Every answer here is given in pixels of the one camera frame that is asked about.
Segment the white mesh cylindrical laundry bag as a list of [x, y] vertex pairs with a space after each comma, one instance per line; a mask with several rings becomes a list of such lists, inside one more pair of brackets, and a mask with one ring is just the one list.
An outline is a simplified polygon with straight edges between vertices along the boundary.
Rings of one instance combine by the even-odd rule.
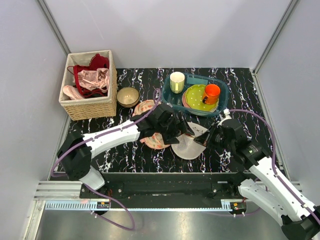
[[179, 143], [172, 144], [171, 148], [173, 152], [181, 159], [194, 160], [206, 149], [205, 146], [196, 143], [194, 139], [205, 133], [208, 129], [193, 122], [188, 122], [188, 125], [193, 130], [194, 135], [180, 135], [177, 138]]

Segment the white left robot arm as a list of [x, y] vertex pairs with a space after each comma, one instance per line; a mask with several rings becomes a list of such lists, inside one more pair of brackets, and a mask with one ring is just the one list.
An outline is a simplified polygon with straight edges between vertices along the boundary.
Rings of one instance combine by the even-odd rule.
[[106, 130], [80, 134], [70, 133], [57, 153], [57, 162], [70, 181], [80, 181], [90, 187], [97, 198], [108, 193], [102, 174], [92, 166], [92, 159], [117, 146], [160, 134], [165, 145], [179, 144], [178, 137], [193, 135], [182, 112], [168, 104], [158, 104], [129, 120]]

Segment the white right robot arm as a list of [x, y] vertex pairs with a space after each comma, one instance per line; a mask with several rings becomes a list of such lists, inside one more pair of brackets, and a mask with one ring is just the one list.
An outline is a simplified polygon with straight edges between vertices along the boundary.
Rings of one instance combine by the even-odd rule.
[[308, 200], [282, 174], [272, 167], [272, 158], [262, 146], [247, 139], [243, 125], [226, 117], [195, 138], [209, 149], [223, 148], [235, 161], [264, 184], [259, 187], [243, 173], [238, 173], [227, 185], [228, 195], [249, 199], [268, 213], [289, 240], [310, 240], [320, 232], [320, 208]]

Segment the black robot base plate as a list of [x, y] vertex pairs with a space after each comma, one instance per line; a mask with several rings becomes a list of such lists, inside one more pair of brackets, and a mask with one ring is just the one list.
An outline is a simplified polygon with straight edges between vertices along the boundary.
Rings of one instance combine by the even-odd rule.
[[124, 199], [132, 196], [197, 196], [205, 199], [241, 199], [237, 185], [259, 178], [248, 172], [102, 174], [105, 184], [98, 193]]

